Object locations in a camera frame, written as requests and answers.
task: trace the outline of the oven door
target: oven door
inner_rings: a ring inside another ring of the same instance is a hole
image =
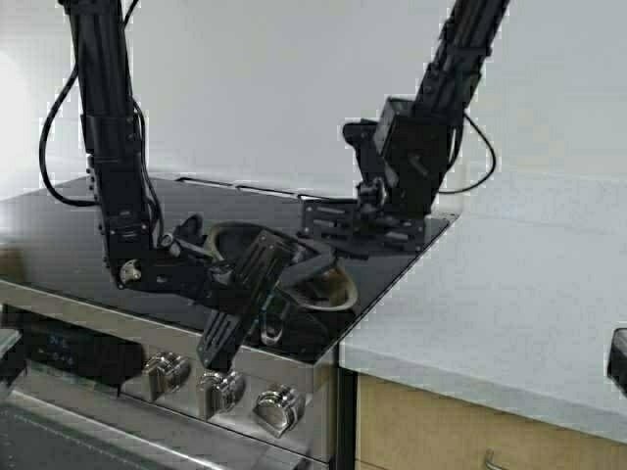
[[[279,447],[33,369],[0,409],[3,469],[328,469]]]

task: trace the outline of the black glass cooktop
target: black glass cooktop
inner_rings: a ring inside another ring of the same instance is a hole
[[[301,202],[296,198],[162,179],[155,179],[154,184],[165,212],[167,230],[192,213],[203,216],[207,229],[218,222],[238,220],[295,235],[300,226]],[[83,178],[59,188],[67,196],[88,197],[87,182]],[[96,211],[64,206],[44,190],[1,202],[0,242],[8,242],[5,247],[11,247],[10,252],[19,256],[21,267],[19,273],[13,268],[0,268],[0,277],[14,282],[19,279],[20,283],[35,289],[202,332],[206,317],[202,306],[190,305],[187,300],[172,295],[118,290],[102,260]],[[429,219],[428,244],[447,225],[445,219]],[[341,264],[359,291],[353,308],[340,312],[293,312],[286,318],[277,344],[268,346],[262,341],[259,325],[246,344],[314,363],[416,259],[417,256],[411,255],[368,261],[342,260]],[[2,260],[0,263],[10,265]]]

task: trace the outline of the black cable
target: black cable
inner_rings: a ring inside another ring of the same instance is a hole
[[[74,206],[76,208],[89,208],[92,206],[97,206],[98,203],[94,201],[83,201],[83,200],[73,200],[68,199],[65,196],[61,195],[57,192],[57,190],[52,185],[50,181],[50,177],[48,176],[48,168],[46,167],[46,147],[48,145],[48,135],[50,134],[50,129],[52,128],[52,123],[57,116],[57,113],[61,109],[61,105],[66,100],[74,83],[76,82],[76,78],[78,77],[78,67],[74,66],[72,70],[72,74],[68,81],[64,85],[61,93],[55,100],[52,108],[50,108],[50,112],[46,117],[46,120],[43,123],[43,128],[41,129],[41,136],[39,137],[39,170],[41,172],[41,178],[43,179],[43,184],[46,186],[46,189],[50,192],[50,194],[60,201],[63,204],[67,204],[68,206]]]
[[[139,130],[141,132],[141,172],[144,178],[146,185],[148,186],[148,191],[150,192],[151,198],[147,198],[149,201],[149,205],[152,203],[152,220],[151,226],[156,226],[156,223],[159,222],[159,236],[157,238],[157,243],[161,242],[161,239],[164,237],[165,223],[164,223],[164,213],[161,209],[161,203],[159,198],[157,197],[157,192],[155,191],[155,187],[153,186],[152,181],[150,180],[150,176],[148,175],[148,168],[146,166],[146,118],[144,117],[144,113],[142,112],[139,104],[133,98],[133,107],[135,108],[135,112],[139,116]]]
[[[485,183],[488,179],[490,179],[490,177],[494,174],[494,172],[497,169],[497,152],[494,150],[494,147],[492,146],[490,139],[488,139],[486,134],[481,130],[481,128],[475,123],[474,120],[472,120],[472,118],[467,113],[464,113],[463,117],[465,118],[465,120],[467,120],[470,123],[470,125],[475,130],[475,132],[479,134],[483,142],[486,144],[486,147],[488,147],[488,150],[490,151],[490,159],[491,159],[490,169],[485,175],[483,175],[481,179],[479,179],[479,181],[471,184],[470,186],[466,186],[465,188],[451,190],[451,191],[440,191],[439,194],[452,195],[452,194],[461,194],[461,193],[467,193],[468,191],[472,191],[473,189],[478,188],[483,183]]]
[[[128,25],[128,22],[130,21],[130,17],[132,17],[133,12],[135,11],[135,7],[137,6],[138,3],[139,3],[139,0],[133,0],[133,3],[131,3],[130,6],[128,7],[128,10],[126,11],[126,16],[124,17],[124,27]]]
[[[138,3],[139,3],[139,0],[133,0],[133,2],[128,7],[128,10],[126,11],[126,15],[124,16],[124,20],[123,20],[124,27],[126,27],[128,25],[128,22],[130,21],[130,18],[132,16],[135,8],[137,7]],[[44,185],[46,186],[46,189],[50,192],[50,194],[55,199],[57,199],[58,201],[60,201],[63,204],[69,205],[69,206],[86,208],[86,207],[98,206],[98,203],[96,203],[95,201],[73,200],[73,199],[69,199],[69,198],[66,198],[63,195],[61,195],[54,188],[52,182],[50,181],[50,177],[48,175],[48,168],[47,168],[47,165],[46,165],[46,148],[47,148],[48,137],[50,135],[50,130],[52,128],[52,124],[54,122],[54,119],[57,116],[57,113],[61,109],[61,106],[63,105],[63,103],[67,99],[68,95],[70,94],[70,92],[72,90],[72,87],[76,83],[76,79],[77,78],[78,78],[78,64],[74,64],[74,67],[72,69],[72,73],[70,74],[70,77],[66,81],[63,89],[61,90],[61,93],[59,94],[59,96],[55,100],[55,103],[53,104],[52,108],[50,109],[50,112],[48,113],[48,116],[46,117],[46,120],[44,121],[43,128],[41,130],[41,136],[39,138],[39,169],[40,169],[40,172],[41,172],[41,176],[42,176]],[[145,179],[145,182],[147,183],[147,186],[148,186],[149,191],[150,191],[150,193],[152,195],[152,198],[153,198],[152,201],[150,200],[150,198],[148,198],[148,205],[149,205],[149,207],[151,209],[151,213],[152,213],[151,214],[151,226],[154,229],[154,227],[156,225],[156,222],[159,221],[159,223],[160,223],[159,240],[161,240],[161,238],[163,237],[163,231],[164,231],[163,214],[162,214],[162,211],[161,211],[161,205],[159,203],[159,199],[157,198],[157,194],[155,192],[155,189],[154,189],[154,187],[153,187],[153,185],[152,185],[152,183],[150,181],[150,178],[148,177],[148,171],[147,171],[147,168],[146,168],[146,148],[145,148],[146,147],[146,144],[145,144],[146,122],[145,122],[143,113],[141,111],[141,108],[139,108],[139,105],[137,104],[137,102],[134,99],[133,99],[133,106],[134,106],[135,110],[137,111],[137,113],[139,114],[140,125],[141,125],[141,133],[142,133],[142,152],[141,152],[142,173],[143,173],[143,177]]]

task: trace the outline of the countertop edge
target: countertop edge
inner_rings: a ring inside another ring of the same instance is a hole
[[[627,417],[580,403],[362,350],[346,340],[340,344],[340,366],[443,397],[627,444]],[[607,382],[613,387],[610,379]],[[616,395],[618,400],[624,400],[618,390]]]

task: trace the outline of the control panel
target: control panel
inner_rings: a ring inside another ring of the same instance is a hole
[[[43,365],[42,370],[82,377],[264,441],[281,440],[288,446],[301,441],[294,428],[305,415],[307,397],[292,387],[236,370],[207,370],[197,357],[24,310],[3,314],[2,324],[22,333],[26,357],[32,366]]]

